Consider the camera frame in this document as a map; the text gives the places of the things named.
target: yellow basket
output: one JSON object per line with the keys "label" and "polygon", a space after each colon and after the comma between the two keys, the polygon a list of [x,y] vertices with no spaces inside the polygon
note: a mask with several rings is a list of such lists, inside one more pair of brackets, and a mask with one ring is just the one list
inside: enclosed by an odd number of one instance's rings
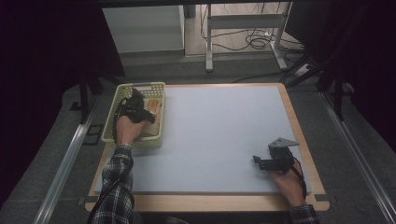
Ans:
{"label": "yellow basket", "polygon": [[114,113],[117,110],[117,106],[123,98],[130,98],[132,96],[133,88],[136,88],[144,96],[145,103],[150,99],[158,99],[160,101],[160,116],[156,118],[156,122],[159,122],[159,131],[157,135],[146,136],[136,139],[133,143],[133,147],[139,148],[153,148],[161,147],[163,144],[163,113],[165,108],[165,83],[163,82],[150,82],[150,83],[130,83],[122,84],[117,87],[114,95],[113,103],[111,104],[110,111],[107,115],[107,121],[105,124],[105,130],[102,133],[102,141],[114,143],[113,139],[113,119]]}

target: hand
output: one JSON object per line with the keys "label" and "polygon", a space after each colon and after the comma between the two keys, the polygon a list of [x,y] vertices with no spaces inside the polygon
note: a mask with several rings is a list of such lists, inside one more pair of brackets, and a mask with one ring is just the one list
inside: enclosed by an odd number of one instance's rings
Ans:
{"label": "hand", "polygon": [[143,120],[140,123],[133,123],[128,117],[121,116],[117,121],[117,145],[131,145],[142,133],[142,130],[147,123],[147,120]]}
{"label": "hand", "polygon": [[[295,161],[293,166],[298,172],[301,172],[299,162]],[[280,193],[288,200],[291,207],[306,205],[300,180],[291,169],[285,174],[280,174],[277,171],[269,171],[268,174],[274,179]]]}

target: checkered sleeve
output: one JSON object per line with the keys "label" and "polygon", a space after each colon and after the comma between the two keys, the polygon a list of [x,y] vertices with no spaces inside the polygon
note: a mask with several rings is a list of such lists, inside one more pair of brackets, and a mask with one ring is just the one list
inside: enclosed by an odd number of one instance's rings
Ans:
{"label": "checkered sleeve", "polygon": [[319,224],[317,213],[312,204],[292,207],[290,216],[293,224]]}
{"label": "checkered sleeve", "polygon": [[102,171],[102,192],[107,191],[121,174],[124,172],[127,172],[127,174],[120,179],[119,184],[102,201],[93,217],[92,223],[129,224],[133,222],[133,166],[131,147],[127,145],[116,147],[114,155]]}

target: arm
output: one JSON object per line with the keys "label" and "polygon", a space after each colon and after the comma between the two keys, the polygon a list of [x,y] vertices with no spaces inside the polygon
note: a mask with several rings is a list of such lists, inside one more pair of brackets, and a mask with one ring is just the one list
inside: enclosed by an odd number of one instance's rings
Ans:
{"label": "arm", "polygon": [[107,192],[116,181],[118,184],[101,202],[92,223],[132,223],[134,211],[132,168],[134,160],[131,156],[131,144],[140,135],[146,123],[146,121],[132,123],[126,116],[120,117],[117,122],[117,147],[102,172],[101,195]]}
{"label": "arm", "polygon": [[[295,162],[294,167],[297,171],[301,171],[299,162]],[[293,223],[319,224],[315,209],[312,204],[306,204],[300,180],[292,170],[288,170],[283,175],[273,171],[268,174],[274,179],[280,193],[289,202]]]}

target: gray carpet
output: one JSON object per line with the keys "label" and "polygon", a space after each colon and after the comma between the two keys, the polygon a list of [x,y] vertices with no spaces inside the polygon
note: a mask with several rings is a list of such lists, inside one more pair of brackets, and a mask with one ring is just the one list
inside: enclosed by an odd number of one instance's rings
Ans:
{"label": "gray carpet", "polygon": [[[217,56],[212,73],[205,72],[205,62],[202,57],[183,58],[165,55],[136,60],[134,57],[136,56],[122,58],[127,77],[120,77],[120,80],[163,81],[166,84],[231,83],[240,78],[260,76],[239,82],[277,82],[281,76],[274,74],[280,71],[275,59],[267,54]],[[317,77],[309,78],[300,85],[289,88],[288,93],[331,201],[330,209],[319,212],[318,215],[323,223],[328,224],[387,223],[316,91],[317,80]],[[101,82],[105,86],[105,92],[100,96],[98,108],[101,109],[96,110],[92,125],[104,124],[108,112],[105,108],[109,108],[116,89],[116,86],[107,80],[101,79]],[[63,108],[46,141],[2,207],[1,224],[32,223],[34,220],[78,126],[79,112],[69,110],[73,102],[77,101],[79,101],[78,87],[64,94]],[[347,97],[344,98],[343,109],[346,124],[361,147],[362,153],[395,201],[396,180],[392,174],[396,168],[394,152],[356,111]],[[87,137],[85,141],[90,143],[94,139]],[[89,192],[103,148],[104,143],[101,141],[97,146],[81,147],[49,223],[85,222],[88,212],[78,204],[78,201]],[[269,214],[264,213],[207,214],[207,216],[213,217],[218,223],[273,221]],[[198,218],[196,215],[190,215],[185,218],[189,218],[191,223],[202,221],[202,216]]]}

